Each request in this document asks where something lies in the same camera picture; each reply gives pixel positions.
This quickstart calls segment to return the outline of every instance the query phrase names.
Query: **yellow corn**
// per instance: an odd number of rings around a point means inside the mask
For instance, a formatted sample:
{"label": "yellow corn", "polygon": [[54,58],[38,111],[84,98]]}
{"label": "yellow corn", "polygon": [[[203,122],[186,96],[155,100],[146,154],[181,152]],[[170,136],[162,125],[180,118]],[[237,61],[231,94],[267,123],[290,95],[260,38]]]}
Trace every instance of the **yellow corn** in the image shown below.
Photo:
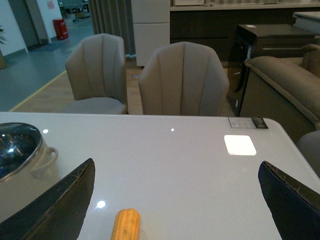
{"label": "yellow corn", "polygon": [[140,215],[133,209],[122,209],[115,217],[111,240],[138,240]]}

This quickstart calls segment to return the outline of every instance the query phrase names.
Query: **beige upholstered chair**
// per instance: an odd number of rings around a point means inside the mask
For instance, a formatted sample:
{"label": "beige upholstered chair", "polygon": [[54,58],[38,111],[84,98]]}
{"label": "beige upholstered chair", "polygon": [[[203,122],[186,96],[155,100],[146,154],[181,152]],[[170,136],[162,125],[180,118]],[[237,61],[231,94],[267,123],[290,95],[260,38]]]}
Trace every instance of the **beige upholstered chair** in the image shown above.
{"label": "beige upholstered chair", "polygon": [[216,52],[191,42],[158,48],[139,80],[145,115],[219,116],[228,89]]}
{"label": "beige upholstered chair", "polygon": [[320,130],[303,135],[296,146],[320,178]]}
{"label": "beige upholstered chair", "polygon": [[127,114],[124,41],[97,34],[84,38],[65,63],[74,102],[62,113]]}

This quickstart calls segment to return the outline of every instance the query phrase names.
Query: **wooden floor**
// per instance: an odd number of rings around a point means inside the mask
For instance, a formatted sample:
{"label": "wooden floor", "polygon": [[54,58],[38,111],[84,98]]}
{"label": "wooden floor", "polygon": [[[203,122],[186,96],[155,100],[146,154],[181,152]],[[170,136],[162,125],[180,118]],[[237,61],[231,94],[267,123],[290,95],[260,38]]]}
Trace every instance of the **wooden floor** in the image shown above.
{"label": "wooden floor", "polygon": [[[130,115],[142,115],[138,80],[143,68],[136,65],[135,58],[127,58],[126,61],[128,112]],[[59,113],[73,101],[74,97],[67,73],[63,72],[10,111]],[[225,101],[221,115],[225,117],[234,116],[227,101]]]}

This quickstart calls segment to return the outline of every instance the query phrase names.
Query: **sofa armrest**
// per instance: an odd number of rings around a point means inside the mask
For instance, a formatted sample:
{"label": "sofa armrest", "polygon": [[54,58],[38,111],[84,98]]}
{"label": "sofa armrest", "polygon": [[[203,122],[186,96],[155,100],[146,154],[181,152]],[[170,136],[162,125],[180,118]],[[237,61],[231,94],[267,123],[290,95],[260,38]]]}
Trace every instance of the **sofa armrest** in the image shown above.
{"label": "sofa armrest", "polygon": [[244,63],[298,109],[301,110],[301,104],[320,119],[319,77],[285,58],[259,56]]}

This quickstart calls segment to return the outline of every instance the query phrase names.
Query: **beige sofa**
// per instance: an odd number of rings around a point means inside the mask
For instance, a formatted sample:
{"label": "beige sofa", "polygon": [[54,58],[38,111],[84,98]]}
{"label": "beige sofa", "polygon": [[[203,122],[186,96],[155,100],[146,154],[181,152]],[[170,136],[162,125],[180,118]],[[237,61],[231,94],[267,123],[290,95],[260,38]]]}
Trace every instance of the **beige sofa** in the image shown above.
{"label": "beige sofa", "polygon": [[293,142],[320,130],[320,46],[302,48],[303,58],[247,59],[249,76],[240,117],[279,122]]}

